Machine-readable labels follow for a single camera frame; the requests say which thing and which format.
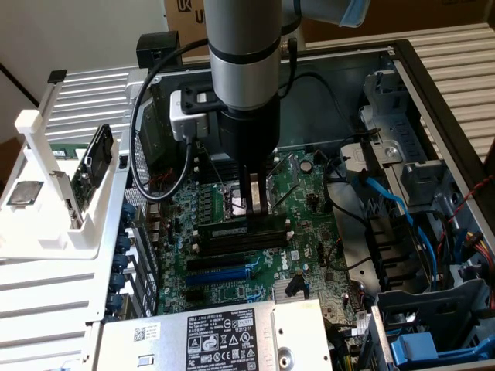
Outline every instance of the white 3d printed holder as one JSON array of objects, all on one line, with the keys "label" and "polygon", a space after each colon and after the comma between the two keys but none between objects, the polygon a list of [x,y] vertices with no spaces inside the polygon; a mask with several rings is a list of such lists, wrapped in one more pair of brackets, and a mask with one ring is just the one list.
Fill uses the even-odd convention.
[{"label": "white 3d printed holder", "polygon": [[[118,143],[112,146],[112,160],[103,182],[83,213],[80,229],[72,229],[70,216],[60,187],[50,173],[63,171],[71,177],[79,161],[57,161],[48,143],[43,118],[37,110],[24,110],[15,126],[26,136],[29,148],[25,168],[9,190],[0,210],[0,258],[91,260],[98,254],[108,199],[114,178]],[[36,201],[28,206],[9,206],[18,182],[42,181]]]}]

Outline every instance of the barcode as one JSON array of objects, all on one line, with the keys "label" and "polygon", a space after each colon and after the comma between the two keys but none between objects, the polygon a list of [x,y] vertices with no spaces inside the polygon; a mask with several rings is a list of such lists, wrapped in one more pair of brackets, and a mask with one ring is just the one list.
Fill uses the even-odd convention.
[{"label": "barcode", "polygon": [[146,327],[136,328],[134,330],[134,341],[140,342],[144,340],[146,337]]}]

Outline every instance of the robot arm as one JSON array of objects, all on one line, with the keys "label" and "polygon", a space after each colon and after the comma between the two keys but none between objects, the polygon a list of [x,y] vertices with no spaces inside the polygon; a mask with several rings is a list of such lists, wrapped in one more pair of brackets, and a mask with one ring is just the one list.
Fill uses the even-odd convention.
[{"label": "robot arm", "polygon": [[205,0],[220,143],[241,167],[250,214],[266,214],[265,160],[280,131],[278,71],[282,26],[301,17],[357,27],[370,0]]}]

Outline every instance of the motherboard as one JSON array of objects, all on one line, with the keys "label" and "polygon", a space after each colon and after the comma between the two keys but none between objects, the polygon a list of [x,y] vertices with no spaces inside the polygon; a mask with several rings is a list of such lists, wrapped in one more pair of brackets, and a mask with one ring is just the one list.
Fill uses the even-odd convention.
[{"label": "motherboard", "polygon": [[[148,209],[161,266],[159,315],[306,296],[319,299],[331,322],[354,320],[347,273],[327,263],[339,235],[324,207],[323,164],[314,164],[313,153],[281,151],[273,158],[270,215],[250,225],[252,236],[246,233],[238,182],[220,178],[204,184],[198,181],[200,171],[195,169],[172,202]],[[342,257],[333,259],[334,267],[345,267]],[[307,290],[288,298],[285,289],[295,276]]]}]

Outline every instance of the blue clip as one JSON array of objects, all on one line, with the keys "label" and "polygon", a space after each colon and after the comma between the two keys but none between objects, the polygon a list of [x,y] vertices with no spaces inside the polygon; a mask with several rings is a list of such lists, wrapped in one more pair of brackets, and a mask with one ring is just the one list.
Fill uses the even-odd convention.
[{"label": "blue clip", "polygon": [[395,342],[392,342],[391,350],[395,365],[401,370],[475,362],[493,358],[495,335],[484,339],[472,348],[438,353],[432,334],[429,332],[406,334],[399,336]]}]

